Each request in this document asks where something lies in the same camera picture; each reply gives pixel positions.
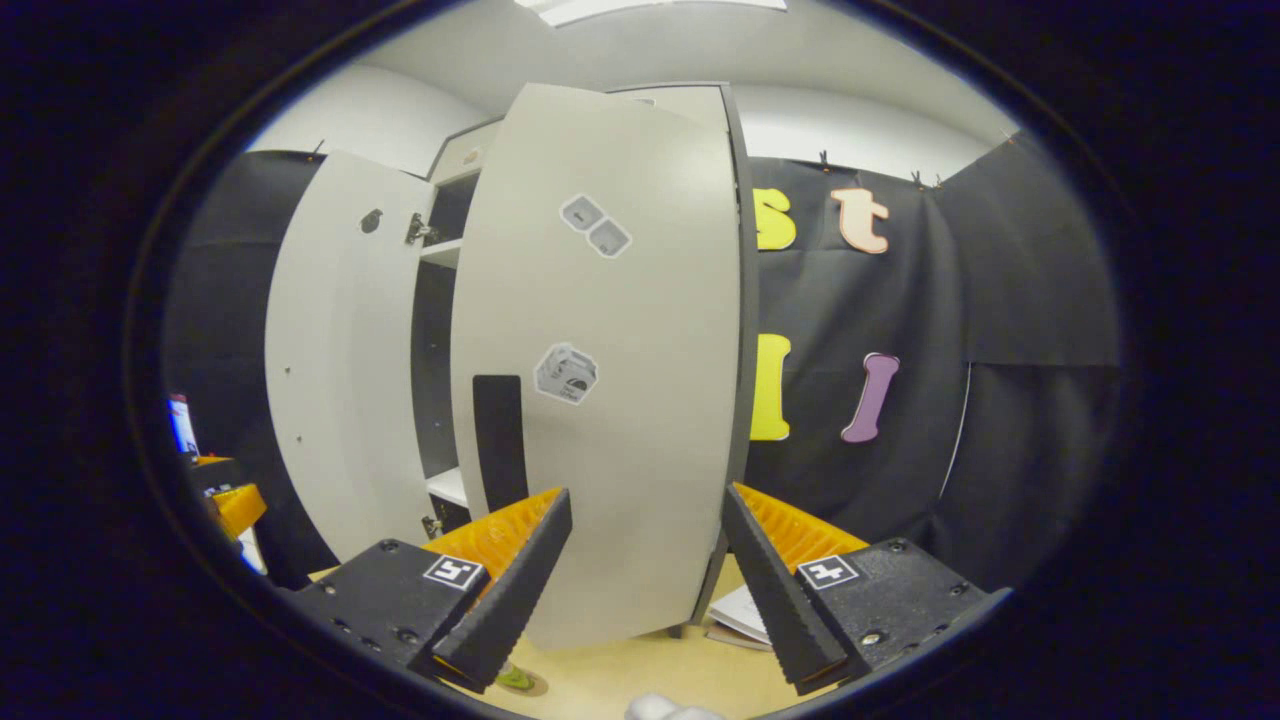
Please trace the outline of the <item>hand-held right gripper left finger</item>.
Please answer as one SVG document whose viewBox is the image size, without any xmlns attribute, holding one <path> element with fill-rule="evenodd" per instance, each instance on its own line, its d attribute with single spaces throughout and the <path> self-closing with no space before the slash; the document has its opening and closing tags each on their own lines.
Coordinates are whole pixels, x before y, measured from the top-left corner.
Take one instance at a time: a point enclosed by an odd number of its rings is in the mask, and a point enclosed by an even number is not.
<svg viewBox="0 0 1280 720">
<path fill-rule="evenodd" d="M 524 634 L 572 527 L 570 492 L 548 489 L 426 544 L 380 539 L 288 598 L 358 653 L 481 693 Z"/>
</svg>

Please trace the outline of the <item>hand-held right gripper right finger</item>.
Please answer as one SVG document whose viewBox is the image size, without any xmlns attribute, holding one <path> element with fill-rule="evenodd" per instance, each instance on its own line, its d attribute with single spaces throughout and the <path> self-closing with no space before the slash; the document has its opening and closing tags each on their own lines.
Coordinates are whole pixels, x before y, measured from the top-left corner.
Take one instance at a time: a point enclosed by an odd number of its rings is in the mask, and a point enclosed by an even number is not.
<svg viewBox="0 0 1280 720">
<path fill-rule="evenodd" d="M 722 527 L 801 696 L 893 673 L 978 628 L 1011 593 L 909 539 L 865 542 L 741 483 L 726 488 Z"/>
</svg>

